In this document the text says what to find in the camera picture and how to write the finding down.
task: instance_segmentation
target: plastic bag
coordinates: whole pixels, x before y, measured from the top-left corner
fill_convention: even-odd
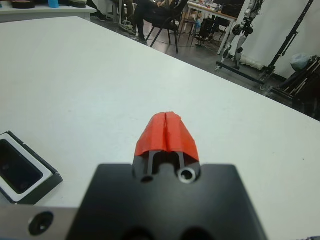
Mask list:
[[[298,53],[292,56],[290,64],[291,67],[296,71],[300,72],[302,69],[307,66],[310,56],[305,53]]]

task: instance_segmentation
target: red tape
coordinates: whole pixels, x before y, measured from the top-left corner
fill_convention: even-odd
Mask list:
[[[195,140],[174,112],[155,114],[136,144],[135,156],[148,151],[183,152],[199,161]]]

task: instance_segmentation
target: white wall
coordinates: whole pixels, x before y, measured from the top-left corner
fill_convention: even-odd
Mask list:
[[[238,18],[240,23],[250,0],[246,0]],[[308,0],[265,0],[261,13],[253,21],[253,34],[243,45],[243,55],[268,66],[287,35],[303,12]],[[297,30],[299,34],[276,63],[275,73],[288,78],[294,73],[290,66],[291,57],[297,53],[320,55],[320,0],[314,0],[303,22]],[[231,53],[237,45],[232,44]]]

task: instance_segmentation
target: black box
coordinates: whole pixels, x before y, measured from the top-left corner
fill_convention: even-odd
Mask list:
[[[0,192],[10,203],[34,205],[62,181],[56,169],[11,131],[0,134]]]

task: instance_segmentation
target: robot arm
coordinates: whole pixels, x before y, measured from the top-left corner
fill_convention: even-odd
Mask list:
[[[249,6],[244,13],[244,18],[241,24],[237,24],[233,27],[232,32],[227,40],[227,43],[222,55],[222,60],[221,60],[222,63],[229,56],[229,50],[232,48],[232,42],[235,39],[235,37],[241,35],[238,41],[236,51],[235,51],[235,56],[234,56],[235,68],[239,69],[239,61],[241,59],[242,51],[243,51],[242,45],[247,40],[248,36],[254,32],[251,25],[253,20],[259,14],[261,6],[264,3],[264,1],[265,0],[250,0]]]

